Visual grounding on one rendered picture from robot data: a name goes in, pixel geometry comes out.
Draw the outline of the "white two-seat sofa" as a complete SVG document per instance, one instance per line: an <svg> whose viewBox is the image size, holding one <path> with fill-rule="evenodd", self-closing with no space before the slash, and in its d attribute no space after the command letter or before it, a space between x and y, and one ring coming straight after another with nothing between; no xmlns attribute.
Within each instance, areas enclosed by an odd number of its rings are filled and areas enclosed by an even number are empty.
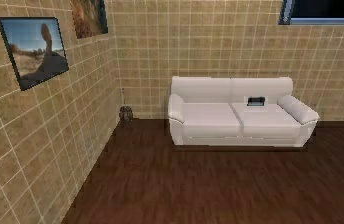
<svg viewBox="0 0 344 224"><path fill-rule="evenodd" d="M319 114L278 78L172 78L168 119L176 145L301 147ZM264 97L263 106L248 106Z"/></svg>

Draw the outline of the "dark brown floor vase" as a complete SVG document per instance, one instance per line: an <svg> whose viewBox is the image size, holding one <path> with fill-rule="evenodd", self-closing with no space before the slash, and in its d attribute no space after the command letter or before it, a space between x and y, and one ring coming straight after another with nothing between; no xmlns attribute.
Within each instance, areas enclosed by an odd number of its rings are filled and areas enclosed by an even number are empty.
<svg viewBox="0 0 344 224"><path fill-rule="evenodd" d="M122 125L129 125L132 123L133 120L133 111L132 108L126 104L124 89L121 89L121 99L122 106L119 110L120 122L122 123Z"/></svg>

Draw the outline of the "black laptop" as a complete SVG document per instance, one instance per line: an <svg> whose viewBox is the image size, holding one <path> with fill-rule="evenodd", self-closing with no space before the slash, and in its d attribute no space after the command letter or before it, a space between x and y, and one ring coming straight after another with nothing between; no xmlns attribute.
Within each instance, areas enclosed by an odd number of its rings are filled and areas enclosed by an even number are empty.
<svg viewBox="0 0 344 224"><path fill-rule="evenodd" d="M265 104L264 97L249 97L247 105L248 106L263 106Z"/></svg>

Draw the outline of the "framed brown landscape picture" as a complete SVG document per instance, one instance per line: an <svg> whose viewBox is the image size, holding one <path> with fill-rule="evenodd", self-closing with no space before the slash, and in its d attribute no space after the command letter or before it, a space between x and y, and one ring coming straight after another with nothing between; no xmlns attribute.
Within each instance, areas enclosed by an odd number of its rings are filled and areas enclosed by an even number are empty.
<svg viewBox="0 0 344 224"><path fill-rule="evenodd" d="M71 8L78 39L108 33L104 0L71 0Z"/></svg>

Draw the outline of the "framed desert rock picture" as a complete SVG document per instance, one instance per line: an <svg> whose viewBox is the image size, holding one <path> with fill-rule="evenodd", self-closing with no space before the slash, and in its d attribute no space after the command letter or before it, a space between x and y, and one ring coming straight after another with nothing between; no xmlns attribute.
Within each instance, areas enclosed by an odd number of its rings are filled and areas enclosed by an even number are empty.
<svg viewBox="0 0 344 224"><path fill-rule="evenodd" d="M22 91L69 70L57 18L0 17L0 32Z"/></svg>

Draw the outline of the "dark window with grey frame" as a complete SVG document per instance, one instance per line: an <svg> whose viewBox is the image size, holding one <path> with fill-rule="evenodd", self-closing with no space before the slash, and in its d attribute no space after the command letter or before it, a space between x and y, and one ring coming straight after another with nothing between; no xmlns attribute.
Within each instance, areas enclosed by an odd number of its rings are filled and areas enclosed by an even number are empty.
<svg viewBox="0 0 344 224"><path fill-rule="evenodd" d="M282 0L279 25L344 25L344 0Z"/></svg>

